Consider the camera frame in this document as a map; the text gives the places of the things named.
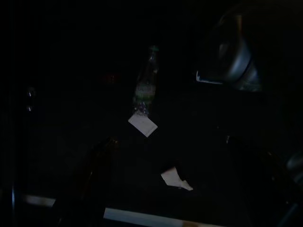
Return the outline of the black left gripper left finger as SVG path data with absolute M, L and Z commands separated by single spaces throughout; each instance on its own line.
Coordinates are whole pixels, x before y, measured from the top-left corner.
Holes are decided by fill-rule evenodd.
M 52 206 L 52 227 L 103 227 L 118 140 L 93 146 L 63 185 Z

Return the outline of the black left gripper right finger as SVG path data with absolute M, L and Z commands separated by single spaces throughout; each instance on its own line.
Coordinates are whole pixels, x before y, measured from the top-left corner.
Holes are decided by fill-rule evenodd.
M 227 136 L 253 227 L 303 227 L 303 152 L 283 162 L 273 151 Z

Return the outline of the crumpled white tissue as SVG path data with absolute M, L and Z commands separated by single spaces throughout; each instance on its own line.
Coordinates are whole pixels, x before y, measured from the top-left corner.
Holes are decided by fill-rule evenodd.
M 189 185 L 186 180 L 182 180 L 178 174 L 178 171 L 175 167 L 166 170 L 161 173 L 161 177 L 164 180 L 165 184 L 172 187 L 183 188 L 187 191 L 192 191 L 193 188 Z

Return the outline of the clear plastic bottle green cap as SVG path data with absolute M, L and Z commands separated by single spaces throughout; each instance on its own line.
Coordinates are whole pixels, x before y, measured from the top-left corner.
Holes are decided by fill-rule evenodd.
M 156 79 L 159 72 L 159 48 L 149 47 L 148 59 L 136 81 L 133 95 L 133 110 L 135 114 L 149 116 L 156 93 Z

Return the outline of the white square paper card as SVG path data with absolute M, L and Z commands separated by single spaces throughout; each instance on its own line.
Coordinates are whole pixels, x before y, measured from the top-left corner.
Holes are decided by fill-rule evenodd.
M 133 114 L 128 122 L 145 137 L 149 137 L 158 128 L 148 117 L 139 114 Z

